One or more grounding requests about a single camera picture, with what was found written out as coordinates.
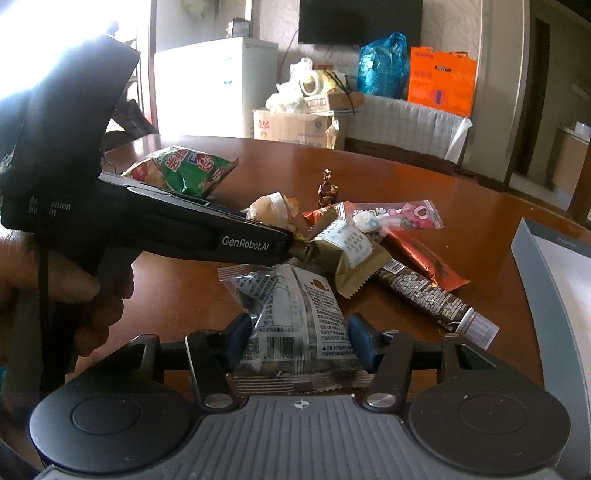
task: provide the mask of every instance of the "white refrigerator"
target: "white refrigerator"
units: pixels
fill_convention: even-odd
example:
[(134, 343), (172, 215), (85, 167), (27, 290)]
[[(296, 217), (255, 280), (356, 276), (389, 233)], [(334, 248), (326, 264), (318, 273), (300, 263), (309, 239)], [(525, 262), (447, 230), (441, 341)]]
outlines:
[(154, 55), (162, 135), (254, 138), (252, 111), (275, 93), (277, 44), (226, 38)]

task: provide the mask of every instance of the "green chip bag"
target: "green chip bag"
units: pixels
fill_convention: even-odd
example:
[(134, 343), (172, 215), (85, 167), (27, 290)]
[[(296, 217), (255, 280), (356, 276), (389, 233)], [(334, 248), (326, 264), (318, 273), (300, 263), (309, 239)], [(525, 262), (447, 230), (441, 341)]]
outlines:
[(124, 172), (125, 177), (143, 181), (195, 198), (204, 198), (238, 164), (184, 147), (154, 152)]

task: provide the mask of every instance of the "white plastic bag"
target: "white plastic bag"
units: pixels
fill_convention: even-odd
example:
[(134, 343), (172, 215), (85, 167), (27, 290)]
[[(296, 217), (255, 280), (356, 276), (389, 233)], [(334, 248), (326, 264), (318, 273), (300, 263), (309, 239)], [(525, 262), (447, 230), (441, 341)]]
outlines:
[(304, 96), (300, 88), (300, 78), (312, 69), (312, 60), (301, 59), (290, 66), (290, 81), (277, 83), (277, 92), (271, 95), (265, 106), (271, 113), (303, 113)]

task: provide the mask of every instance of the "round table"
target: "round table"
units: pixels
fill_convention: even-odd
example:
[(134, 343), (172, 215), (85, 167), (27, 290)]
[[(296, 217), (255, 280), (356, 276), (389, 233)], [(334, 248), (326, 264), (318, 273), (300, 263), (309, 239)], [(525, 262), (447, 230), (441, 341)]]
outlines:
[[(210, 196), (241, 210), (258, 197), (283, 192), (296, 197), (300, 211), (317, 207), (322, 171), (332, 171), (339, 200), (391, 203), (432, 200), (445, 227), (417, 230), (416, 238), (438, 253), (471, 282), (456, 294), (500, 327), (489, 352), (542, 384), (540, 354), (525, 291), (511, 254), (511, 241), (522, 217), (591, 243), (591, 233), (565, 218), (508, 194), (389, 160), (343, 151), (279, 142), (234, 138), (149, 135), (107, 153), (118, 171), (143, 155), (169, 145), (182, 145), (228, 159), (237, 168)], [(306, 228), (298, 216), (296, 225)], [(182, 340), (202, 328), (223, 329), (240, 308), (218, 281), (219, 264), (182, 261), (143, 253), (134, 264), (135, 293), (125, 303), (123, 318), (111, 327), (107, 344), (82, 359), (77, 372), (142, 333), (161, 341)], [(395, 328), (416, 339), (438, 342), (444, 333), (433, 320), (371, 280), (350, 300), (339, 298), (343, 315), (362, 313), (377, 329)], [(431, 380), (419, 378), (420, 391)], [(186, 379), (167, 377), (186, 390)]]

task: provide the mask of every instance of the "doorway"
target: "doorway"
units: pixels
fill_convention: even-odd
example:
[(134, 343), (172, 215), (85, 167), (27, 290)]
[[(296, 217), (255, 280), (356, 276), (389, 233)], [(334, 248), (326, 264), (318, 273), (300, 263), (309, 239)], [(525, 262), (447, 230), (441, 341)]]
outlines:
[(515, 172), (527, 175), (544, 110), (548, 65), (550, 64), (550, 25), (539, 18), (531, 19), (530, 67), (525, 86), (523, 116), (513, 150)]

